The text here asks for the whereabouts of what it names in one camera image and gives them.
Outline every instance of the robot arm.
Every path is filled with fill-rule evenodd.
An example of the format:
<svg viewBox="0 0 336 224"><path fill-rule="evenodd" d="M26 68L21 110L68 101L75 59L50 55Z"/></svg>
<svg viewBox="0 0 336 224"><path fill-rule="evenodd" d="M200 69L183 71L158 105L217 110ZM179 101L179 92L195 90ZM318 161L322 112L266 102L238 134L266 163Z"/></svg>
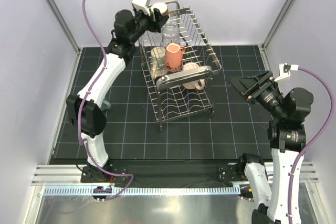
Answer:
<svg viewBox="0 0 336 224"><path fill-rule="evenodd" d="M282 78L278 80L288 79L290 70L297 70L297 65L280 65ZM306 145L302 123L310 113L313 95L303 88L294 88L283 97L269 71L253 77L234 77L229 81L247 102L259 102L273 117L267 131L274 163L272 193L262 157L243 154L237 164L238 173L249 180L255 199L252 223L289 223L289 179L294 160ZM292 186L292 222L295 224L301 223L298 195L302 161L303 156L296 166Z"/></svg>
<svg viewBox="0 0 336 224"><path fill-rule="evenodd" d="M125 69L135 53L135 42L146 32L161 32L161 27L169 16L162 14L157 8L148 8L150 0L133 0L135 15L129 10L116 13L112 39L106 49L107 62L102 62L88 84L77 95L67 98L67 110L71 123L76 126L79 106L86 96L89 87L98 75L90 93L86 97L81 116L81 137L87 139L87 148L94 160L105 170L110 169L108 154L104 147L103 130L106 117L103 113L103 100L117 76ZM108 179L109 175L96 169L95 163L88 158L89 169L96 175Z"/></svg>

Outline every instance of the glass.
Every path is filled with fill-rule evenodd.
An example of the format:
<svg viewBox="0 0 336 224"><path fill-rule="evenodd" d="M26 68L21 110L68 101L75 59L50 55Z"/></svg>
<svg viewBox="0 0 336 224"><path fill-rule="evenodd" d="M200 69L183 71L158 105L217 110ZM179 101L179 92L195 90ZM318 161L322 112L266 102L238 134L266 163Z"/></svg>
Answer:
<svg viewBox="0 0 336 224"><path fill-rule="evenodd" d="M162 41L161 47L166 48L169 44L175 43L180 44L180 35L178 27L175 24L165 24L161 28Z"/></svg>

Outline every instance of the orange mug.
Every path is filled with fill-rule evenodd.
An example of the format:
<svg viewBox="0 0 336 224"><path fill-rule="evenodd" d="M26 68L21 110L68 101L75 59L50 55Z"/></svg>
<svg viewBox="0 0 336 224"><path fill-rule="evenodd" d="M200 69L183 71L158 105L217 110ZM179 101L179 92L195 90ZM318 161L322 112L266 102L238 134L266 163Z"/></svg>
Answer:
<svg viewBox="0 0 336 224"><path fill-rule="evenodd" d="M185 46L180 46L171 43L166 48L164 65L170 72L177 72L182 68L183 54L185 53Z"/></svg>

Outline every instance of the dish rack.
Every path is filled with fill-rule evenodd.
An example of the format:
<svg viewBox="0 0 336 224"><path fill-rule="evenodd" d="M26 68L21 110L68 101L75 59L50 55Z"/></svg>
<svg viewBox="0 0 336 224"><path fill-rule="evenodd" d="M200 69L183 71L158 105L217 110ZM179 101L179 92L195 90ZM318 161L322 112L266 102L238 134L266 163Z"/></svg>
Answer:
<svg viewBox="0 0 336 224"><path fill-rule="evenodd" d="M165 3L176 5L175 10L169 11L169 16L170 22L179 28L181 45L186 48L183 64L194 62L199 67L174 73L166 72L162 61L151 55L151 50L160 45L160 34L148 31L139 39L141 67L160 132L163 131L164 122L201 112L208 112L210 118L213 116L215 105L209 90L213 76L222 69L190 7L180 8L176 0ZM205 88L202 90L187 89L182 85L201 79L205 80Z"/></svg>

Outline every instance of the black grid floor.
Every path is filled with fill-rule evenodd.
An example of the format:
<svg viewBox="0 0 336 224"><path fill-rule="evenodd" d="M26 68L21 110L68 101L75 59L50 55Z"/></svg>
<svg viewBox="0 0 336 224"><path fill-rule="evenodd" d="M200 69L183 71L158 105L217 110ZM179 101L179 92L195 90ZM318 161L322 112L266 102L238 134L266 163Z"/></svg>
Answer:
<svg viewBox="0 0 336 224"><path fill-rule="evenodd" d="M242 153L271 158L267 127L271 117L259 104L247 104L226 81L231 76L253 76L265 69L257 46L213 46L223 71L215 76L211 95L215 114L205 113L164 123L158 131L141 71L138 53L107 93L112 108L106 112L104 142L114 159L232 159ZM100 48L84 48L71 93L90 80L102 61ZM76 128L67 117L53 154L54 159L86 158Z"/></svg>

